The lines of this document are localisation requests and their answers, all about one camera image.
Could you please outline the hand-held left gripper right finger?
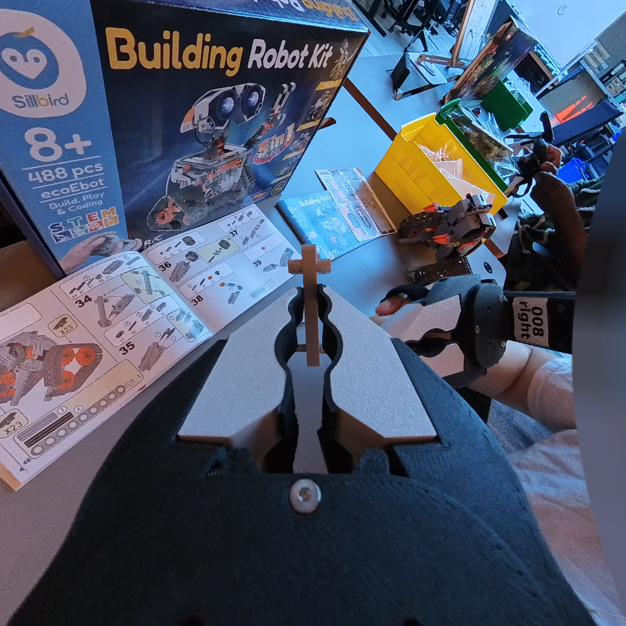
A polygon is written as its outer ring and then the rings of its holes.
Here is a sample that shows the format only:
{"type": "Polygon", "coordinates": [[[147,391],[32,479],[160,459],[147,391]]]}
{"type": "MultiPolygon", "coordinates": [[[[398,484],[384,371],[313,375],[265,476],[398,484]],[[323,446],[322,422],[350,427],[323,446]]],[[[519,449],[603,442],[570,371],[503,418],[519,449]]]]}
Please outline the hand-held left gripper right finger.
{"type": "Polygon", "coordinates": [[[368,449],[434,442],[438,435],[392,339],[319,286],[324,375],[319,441],[330,473],[350,473],[368,449]]]}

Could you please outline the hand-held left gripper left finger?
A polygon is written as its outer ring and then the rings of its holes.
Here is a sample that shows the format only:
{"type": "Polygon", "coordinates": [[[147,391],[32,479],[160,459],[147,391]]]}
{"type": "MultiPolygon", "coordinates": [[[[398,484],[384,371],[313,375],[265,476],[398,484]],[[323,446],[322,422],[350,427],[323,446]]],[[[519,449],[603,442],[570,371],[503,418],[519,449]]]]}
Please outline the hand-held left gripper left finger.
{"type": "Polygon", "coordinates": [[[287,361],[298,346],[303,302],[294,288],[231,334],[180,439],[245,448],[263,469],[293,472],[298,423],[287,361]]]}

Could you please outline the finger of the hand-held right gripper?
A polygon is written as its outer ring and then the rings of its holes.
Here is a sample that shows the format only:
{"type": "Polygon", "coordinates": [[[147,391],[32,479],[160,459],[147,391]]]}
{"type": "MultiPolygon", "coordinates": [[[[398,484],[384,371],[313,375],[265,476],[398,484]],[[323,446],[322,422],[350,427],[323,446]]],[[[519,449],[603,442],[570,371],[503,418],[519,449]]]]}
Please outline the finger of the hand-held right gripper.
{"type": "Polygon", "coordinates": [[[465,355],[450,332],[428,332],[408,346],[439,376],[450,377],[465,369],[465,355]]]}
{"type": "Polygon", "coordinates": [[[370,319],[380,325],[391,337],[409,342],[420,340],[431,331],[454,330],[460,314],[460,298],[458,295],[453,295],[426,306],[411,300],[393,315],[385,317],[374,315],[370,319]]]}

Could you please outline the grey beam assembly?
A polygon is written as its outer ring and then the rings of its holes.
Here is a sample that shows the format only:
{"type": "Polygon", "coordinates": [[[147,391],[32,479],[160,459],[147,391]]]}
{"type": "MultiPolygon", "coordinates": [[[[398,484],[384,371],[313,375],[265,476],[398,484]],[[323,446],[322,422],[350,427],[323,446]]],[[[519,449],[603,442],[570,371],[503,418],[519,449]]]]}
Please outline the grey beam assembly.
{"type": "Polygon", "coordinates": [[[304,332],[307,365],[320,366],[319,309],[317,275],[331,272],[331,260],[318,259],[315,245],[302,246],[302,259],[288,262],[291,274],[301,274],[304,291],[304,332]]]}

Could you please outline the person's right forearm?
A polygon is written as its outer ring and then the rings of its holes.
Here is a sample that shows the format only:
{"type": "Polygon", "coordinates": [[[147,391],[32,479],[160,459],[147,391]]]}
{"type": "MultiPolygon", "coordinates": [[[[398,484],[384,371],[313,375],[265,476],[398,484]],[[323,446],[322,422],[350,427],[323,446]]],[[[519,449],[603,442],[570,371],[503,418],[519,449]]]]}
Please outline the person's right forearm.
{"type": "Polygon", "coordinates": [[[530,415],[527,397],[531,380],[543,364],[554,358],[542,348],[509,341],[499,362],[468,388],[530,415]]]}

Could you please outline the grey desk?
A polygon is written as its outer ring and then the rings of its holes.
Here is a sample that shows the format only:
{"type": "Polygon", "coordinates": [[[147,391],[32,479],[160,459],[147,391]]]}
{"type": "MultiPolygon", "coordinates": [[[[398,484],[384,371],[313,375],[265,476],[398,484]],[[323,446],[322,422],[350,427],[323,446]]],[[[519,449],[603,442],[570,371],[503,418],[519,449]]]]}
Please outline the grey desk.
{"type": "MultiPolygon", "coordinates": [[[[403,219],[403,206],[374,169],[391,145],[391,139],[360,103],[343,87],[328,112],[335,124],[313,137],[284,195],[308,195],[320,188],[319,168],[361,168],[395,219],[403,219]]],[[[398,246],[392,236],[382,237],[333,262],[322,282],[366,316],[387,291],[408,282],[408,265],[428,263],[426,251],[398,246]]],[[[121,435],[164,388],[194,363],[218,339],[244,325],[289,289],[301,285],[300,277],[254,305],[194,351],[187,354],[149,387],[131,398],[112,417],[87,434],[40,474],[17,491],[1,482],[1,624],[5,625],[45,572],[62,545],[80,503],[102,463],[121,435]]]]}

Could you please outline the dark tracked robot model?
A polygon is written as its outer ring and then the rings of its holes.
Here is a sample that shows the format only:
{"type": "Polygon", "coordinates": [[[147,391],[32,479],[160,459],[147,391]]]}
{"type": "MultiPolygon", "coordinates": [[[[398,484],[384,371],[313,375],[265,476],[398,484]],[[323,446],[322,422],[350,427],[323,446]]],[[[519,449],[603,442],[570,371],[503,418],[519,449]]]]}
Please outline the dark tracked robot model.
{"type": "Polygon", "coordinates": [[[435,281],[472,273],[466,256],[490,239],[496,229],[492,205],[481,195],[467,194],[452,207],[436,203],[399,224],[399,242],[430,246],[436,251],[435,263],[412,270],[412,279],[426,286],[435,281]]]}

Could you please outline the sticker sheet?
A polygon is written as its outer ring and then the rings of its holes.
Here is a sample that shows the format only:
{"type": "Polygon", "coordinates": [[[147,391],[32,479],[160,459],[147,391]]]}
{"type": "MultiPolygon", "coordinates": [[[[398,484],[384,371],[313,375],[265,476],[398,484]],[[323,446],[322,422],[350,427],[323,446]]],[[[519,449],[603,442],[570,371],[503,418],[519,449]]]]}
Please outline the sticker sheet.
{"type": "Polygon", "coordinates": [[[360,168],[315,172],[359,243],[397,232],[360,168]]]}

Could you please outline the open instruction booklet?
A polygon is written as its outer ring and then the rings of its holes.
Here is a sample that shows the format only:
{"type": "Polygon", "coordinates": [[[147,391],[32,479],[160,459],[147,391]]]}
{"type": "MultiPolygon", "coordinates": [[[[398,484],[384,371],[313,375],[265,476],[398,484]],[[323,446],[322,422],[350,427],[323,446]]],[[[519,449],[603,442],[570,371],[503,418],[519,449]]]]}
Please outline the open instruction booklet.
{"type": "Polygon", "coordinates": [[[1,478],[20,489],[299,259],[256,205],[92,264],[1,315],[1,478]]]}

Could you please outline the small blue booklet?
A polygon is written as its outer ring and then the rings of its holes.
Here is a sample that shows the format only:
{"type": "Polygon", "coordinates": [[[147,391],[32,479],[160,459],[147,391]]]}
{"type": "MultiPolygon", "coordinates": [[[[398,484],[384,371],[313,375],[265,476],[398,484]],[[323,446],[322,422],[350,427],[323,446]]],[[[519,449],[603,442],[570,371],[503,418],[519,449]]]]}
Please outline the small blue booklet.
{"type": "Polygon", "coordinates": [[[302,244],[314,244],[321,259],[336,259],[359,242],[328,192],[281,199],[276,204],[302,244]]]}

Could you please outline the yellow bin with plastic bags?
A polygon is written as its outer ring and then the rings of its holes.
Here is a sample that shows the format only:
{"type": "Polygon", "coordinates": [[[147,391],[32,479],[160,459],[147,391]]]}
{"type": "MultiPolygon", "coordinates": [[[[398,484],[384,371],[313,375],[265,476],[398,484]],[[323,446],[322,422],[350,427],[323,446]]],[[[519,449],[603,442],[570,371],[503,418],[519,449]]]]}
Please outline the yellow bin with plastic bags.
{"type": "Polygon", "coordinates": [[[403,125],[375,169],[380,179],[412,214],[421,212],[434,202],[453,206],[464,197],[438,170],[423,148],[434,152],[444,149],[453,160],[461,160],[465,180],[486,192],[492,204],[491,213],[496,213],[506,204],[503,191],[453,132],[445,124],[439,124],[436,114],[432,113],[403,125]]]}

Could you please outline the green storage bin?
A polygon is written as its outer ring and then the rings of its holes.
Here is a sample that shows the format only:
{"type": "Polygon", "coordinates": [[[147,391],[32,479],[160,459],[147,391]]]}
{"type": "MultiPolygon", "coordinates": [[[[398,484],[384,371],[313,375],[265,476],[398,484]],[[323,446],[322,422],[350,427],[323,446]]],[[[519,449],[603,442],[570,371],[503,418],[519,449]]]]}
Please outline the green storage bin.
{"type": "Polygon", "coordinates": [[[532,107],[516,88],[504,82],[482,99],[458,98],[445,104],[435,120],[447,126],[461,141],[481,152],[505,145],[505,137],[516,132],[532,107]]]}

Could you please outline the black tablet on wooden stand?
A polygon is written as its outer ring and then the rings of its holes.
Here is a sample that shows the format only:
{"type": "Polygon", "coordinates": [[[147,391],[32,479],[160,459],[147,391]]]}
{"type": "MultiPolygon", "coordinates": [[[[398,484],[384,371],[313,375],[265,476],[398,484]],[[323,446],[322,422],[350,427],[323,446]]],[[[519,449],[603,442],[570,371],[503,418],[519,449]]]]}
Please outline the black tablet on wooden stand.
{"type": "Polygon", "coordinates": [[[391,72],[393,98],[398,101],[451,81],[440,67],[465,69],[466,66],[459,59],[405,51],[391,72]]]}

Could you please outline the dark printed toy box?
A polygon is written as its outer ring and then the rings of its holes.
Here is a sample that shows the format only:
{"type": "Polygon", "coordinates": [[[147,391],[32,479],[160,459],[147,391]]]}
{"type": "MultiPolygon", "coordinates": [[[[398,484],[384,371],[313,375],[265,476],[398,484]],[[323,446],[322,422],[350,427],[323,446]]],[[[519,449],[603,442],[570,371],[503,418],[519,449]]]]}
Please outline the dark printed toy box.
{"type": "Polygon", "coordinates": [[[443,104],[458,99],[481,100],[530,51],[537,41],[514,19],[501,26],[458,78],[443,104]]]}

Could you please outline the robot kit box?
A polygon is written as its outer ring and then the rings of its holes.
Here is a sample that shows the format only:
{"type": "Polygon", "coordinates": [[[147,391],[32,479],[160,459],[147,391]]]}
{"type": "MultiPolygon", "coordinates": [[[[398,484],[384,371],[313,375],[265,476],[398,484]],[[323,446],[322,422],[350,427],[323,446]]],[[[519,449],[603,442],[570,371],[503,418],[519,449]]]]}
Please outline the robot kit box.
{"type": "Polygon", "coordinates": [[[348,1],[1,1],[1,202],[63,276],[282,191],[348,1]]]}

